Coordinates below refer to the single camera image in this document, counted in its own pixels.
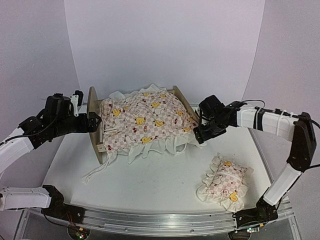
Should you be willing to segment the wooden pet bed frame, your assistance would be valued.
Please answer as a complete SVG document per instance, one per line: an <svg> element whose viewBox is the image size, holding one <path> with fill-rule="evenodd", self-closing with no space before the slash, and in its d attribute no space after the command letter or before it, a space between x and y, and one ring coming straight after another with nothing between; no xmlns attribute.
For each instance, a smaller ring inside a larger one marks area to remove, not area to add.
<svg viewBox="0 0 320 240"><path fill-rule="evenodd" d="M177 86L174 86L173 89L167 90L169 93L175 95L180 102L183 104L184 108L186 109L187 113L191 116L191 118L199 124L199 117L195 113L195 110L193 107L189 104L183 93L180 91L180 89ZM100 103L102 102L102 99L98 99L97 92L93 86L89 88L88 92L88 100L87 100L87 114L89 113L100 113ZM97 157L97 160L100 165L104 163L103 160L103 153L105 153L107 150L105 149L103 145L103 134L102 134L102 128L101 125L98 124L97 131L93 133L89 133L90 141L94 150L94 153Z"/></svg>

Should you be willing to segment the duck print ruffled bed cover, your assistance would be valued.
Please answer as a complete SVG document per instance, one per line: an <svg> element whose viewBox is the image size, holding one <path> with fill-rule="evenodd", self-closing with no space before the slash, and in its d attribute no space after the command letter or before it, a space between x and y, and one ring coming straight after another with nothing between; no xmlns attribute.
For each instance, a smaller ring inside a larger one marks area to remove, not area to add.
<svg viewBox="0 0 320 240"><path fill-rule="evenodd" d="M131 93L116 91L102 99L99 109L104 163L82 177L85 184L119 155L132 164L150 152L178 155L187 145L200 147L193 132L198 123L166 88L151 84Z"/></svg>

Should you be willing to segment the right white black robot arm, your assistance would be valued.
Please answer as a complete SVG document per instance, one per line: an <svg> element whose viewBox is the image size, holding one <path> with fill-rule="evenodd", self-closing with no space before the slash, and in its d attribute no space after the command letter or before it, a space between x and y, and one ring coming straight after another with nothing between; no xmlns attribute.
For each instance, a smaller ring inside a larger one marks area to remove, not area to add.
<svg viewBox="0 0 320 240"><path fill-rule="evenodd" d="M264 133L288 144L288 157L283 168L259 197L254 207L233 210L236 229L257 227L278 219L283 198L313 164L317 149L315 128L318 122L308 112L294 113L281 108L255 106L253 99L222 103L215 95L199 105L199 125L195 139L203 144L225 134L228 128L247 129L251 134Z"/></svg>

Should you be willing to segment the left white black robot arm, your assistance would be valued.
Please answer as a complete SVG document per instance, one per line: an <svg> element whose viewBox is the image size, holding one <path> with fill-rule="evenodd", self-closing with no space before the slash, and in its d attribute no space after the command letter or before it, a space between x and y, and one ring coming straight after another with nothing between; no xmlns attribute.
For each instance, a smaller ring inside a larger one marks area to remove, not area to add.
<svg viewBox="0 0 320 240"><path fill-rule="evenodd" d="M45 107L30 116L0 143L0 171L4 172L22 156L36 150L46 142L73 133L95 133L102 121L98 113L79 113L83 92L76 90L70 96L50 95ZM0 191L1 211L40 208L46 217L80 224L85 209L65 203L62 193L53 185L36 188L5 187Z"/></svg>

